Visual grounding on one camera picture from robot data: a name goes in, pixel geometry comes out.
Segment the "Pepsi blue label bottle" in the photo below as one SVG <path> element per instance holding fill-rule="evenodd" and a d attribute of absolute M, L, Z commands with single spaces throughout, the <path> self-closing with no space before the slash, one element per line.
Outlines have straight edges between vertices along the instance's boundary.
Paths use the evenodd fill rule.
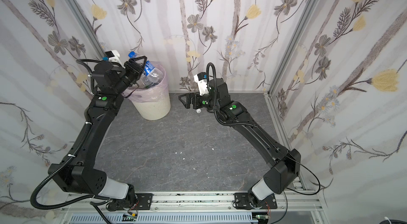
<path fill-rule="evenodd" d="M 134 51 L 131 51 L 128 54 L 129 58 L 140 56 Z M 143 75 L 141 76 L 141 82 L 144 85 L 144 88 L 150 88 L 158 85 L 164 78 L 164 73 L 155 67 L 150 61 L 147 61 Z"/>

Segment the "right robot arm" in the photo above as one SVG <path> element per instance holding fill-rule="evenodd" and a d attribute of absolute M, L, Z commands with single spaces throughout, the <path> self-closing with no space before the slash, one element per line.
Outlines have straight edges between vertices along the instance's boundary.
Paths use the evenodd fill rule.
<path fill-rule="evenodd" d="M 244 105 L 231 99 L 222 79 L 210 79 L 201 72 L 194 81 L 199 91 L 180 95 L 183 106 L 212 111 L 219 124 L 239 132 L 269 166 L 269 171 L 248 190 L 245 208 L 258 208 L 267 197 L 283 193 L 300 173 L 301 154 L 281 145 L 261 128 Z"/>

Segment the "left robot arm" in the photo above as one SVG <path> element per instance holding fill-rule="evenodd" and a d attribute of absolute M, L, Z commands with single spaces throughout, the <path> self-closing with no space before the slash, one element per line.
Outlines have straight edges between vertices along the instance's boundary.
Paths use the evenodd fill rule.
<path fill-rule="evenodd" d="M 94 166 L 105 134 L 125 99 L 123 92 L 141 78 L 146 62 L 145 56 L 131 58 L 124 65 L 103 60 L 91 69 L 93 98 L 84 112 L 85 124 L 68 154 L 48 170 L 51 180 L 64 192 L 109 200 L 109 211 L 131 209 L 138 203 L 133 185 L 110 179 Z"/>

